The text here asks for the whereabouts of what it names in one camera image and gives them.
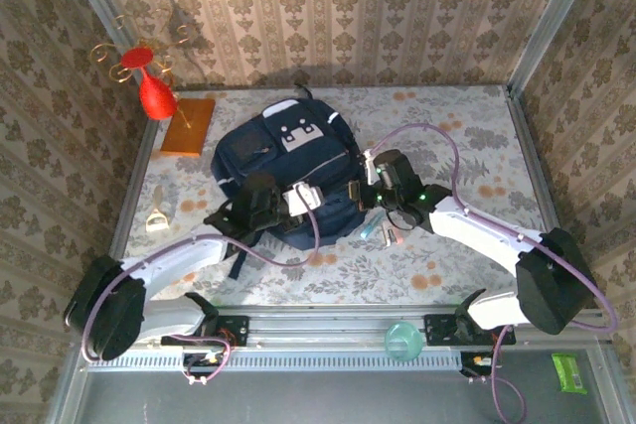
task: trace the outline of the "wallpaper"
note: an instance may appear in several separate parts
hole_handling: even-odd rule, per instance
[[[188,23],[177,84],[209,89],[505,83],[549,0],[111,1],[164,46]]]
[[[86,0],[0,0],[0,422],[41,422],[70,336],[62,312],[107,251],[145,116],[88,61]]]
[[[525,100],[561,224],[618,312],[636,395],[636,0],[576,0]]]

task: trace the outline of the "gray floor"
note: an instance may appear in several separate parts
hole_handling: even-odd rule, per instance
[[[528,401],[528,424],[599,424],[589,361],[578,358],[587,395],[559,391],[550,353],[507,352],[502,377]],[[490,389],[455,374],[417,372],[226,372],[207,386],[180,373],[93,373],[78,423],[409,424],[499,422]],[[511,392],[505,408],[518,418]]]

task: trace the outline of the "clear teal cup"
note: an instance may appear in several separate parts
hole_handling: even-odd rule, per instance
[[[398,361],[411,361],[424,348],[424,340],[417,327],[409,322],[397,322],[387,330],[385,350]]]

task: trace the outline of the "white cable connector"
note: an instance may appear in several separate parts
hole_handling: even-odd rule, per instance
[[[292,217],[307,213],[307,208],[302,204],[299,194],[302,195],[302,199],[305,200],[311,211],[325,204],[320,188],[310,188],[307,183],[301,181],[294,184],[289,191],[283,193],[283,197],[289,206],[289,215]]]
[[[376,165],[374,164],[374,159],[376,156],[371,154],[371,149],[366,150],[365,155],[365,171],[367,173],[367,184],[372,186],[377,181],[380,180],[380,176],[378,175],[378,171],[376,170]]]

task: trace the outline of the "navy backpack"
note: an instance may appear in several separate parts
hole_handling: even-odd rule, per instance
[[[325,198],[325,204],[314,211],[320,245],[333,245],[365,218],[365,213],[359,212],[356,203],[349,199],[347,188],[349,181],[364,180],[359,155],[351,129],[327,103],[312,97],[285,99],[268,106],[219,141],[212,174],[228,199],[255,171],[271,174],[281,191],[289,190],[298,181],[319,187]],[[289,231],[281,226],[267,231],[300,250],[314,246],[308,219]],[[239,276],[244,259],[245,253],[241,252],[231,278]]]

